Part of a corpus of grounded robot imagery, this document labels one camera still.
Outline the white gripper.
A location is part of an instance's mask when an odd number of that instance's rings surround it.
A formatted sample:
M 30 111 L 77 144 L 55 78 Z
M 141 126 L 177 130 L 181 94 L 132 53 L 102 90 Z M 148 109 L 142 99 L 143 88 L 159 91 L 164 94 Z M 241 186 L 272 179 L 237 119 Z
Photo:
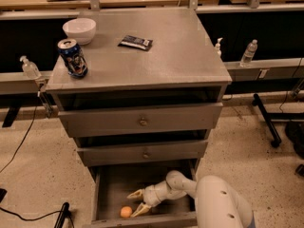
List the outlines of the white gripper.
M 144 190 L 138 189 L 137 191 L 129 194 L 129 200 L 143 200 L 138 208 L 132 213 L 131 217 L 138 217 L 146 214 L 151 207 L 156 207 L 164 200 L 167 200 L 172 189 L 167 182 L 161 181 L 158 184 L 147 186 Z

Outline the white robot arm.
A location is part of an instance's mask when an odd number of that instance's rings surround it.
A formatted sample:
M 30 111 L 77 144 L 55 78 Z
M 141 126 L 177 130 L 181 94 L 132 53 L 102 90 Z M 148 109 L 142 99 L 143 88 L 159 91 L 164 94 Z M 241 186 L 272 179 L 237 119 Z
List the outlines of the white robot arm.
M 188 195 L 195 202 L 199 228 L 256 228 L 251 204 L 228 182 L 217 176 L 204 176 L 198 181 L 172 170 L 165 180 L 129 194 L 129 200 L 141 203 L 132 213 L 147 213 L 164 200 L 178 200 Z

